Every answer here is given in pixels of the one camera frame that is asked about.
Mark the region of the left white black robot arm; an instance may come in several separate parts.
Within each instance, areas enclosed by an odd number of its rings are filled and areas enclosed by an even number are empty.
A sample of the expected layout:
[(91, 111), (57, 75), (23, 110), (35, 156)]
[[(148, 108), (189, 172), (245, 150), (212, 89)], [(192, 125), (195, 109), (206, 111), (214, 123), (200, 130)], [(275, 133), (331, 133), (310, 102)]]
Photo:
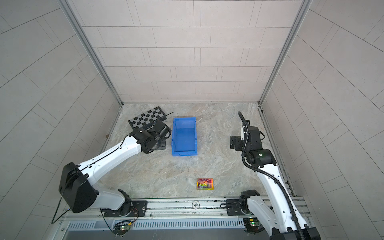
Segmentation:
[(59, 186), (60, 195), (74, 214), (89, 208), (100, 208), (114, 211), (121, 217), (129, 215), (133, 204), (125, 191), (102, 191), (94, 185), (128, 158), (165, 149), (165, 141), (171, 133), (171, 128), (159, 121), (148, 130), (134, 130), (120, 143), (88, 161), (65, 165)]

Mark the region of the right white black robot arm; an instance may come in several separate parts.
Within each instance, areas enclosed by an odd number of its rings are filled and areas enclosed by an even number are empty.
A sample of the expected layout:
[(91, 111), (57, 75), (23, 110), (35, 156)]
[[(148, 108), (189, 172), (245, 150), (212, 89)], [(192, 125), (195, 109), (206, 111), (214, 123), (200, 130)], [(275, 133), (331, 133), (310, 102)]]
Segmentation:
[(269, 200), (268, 207), (256, 190), (242, 192), (240, 206), (245, 214), (254, 215), (271, 240), (319, 240), (320, 233), (309, 227), (299, 213), (282, 180), (272, 152), (263, 148), (263, 133), (257, 127), (242, 126), (240, 136), (231, 137), (231, 149), (241, 152), (243, 164), (256, 172)]

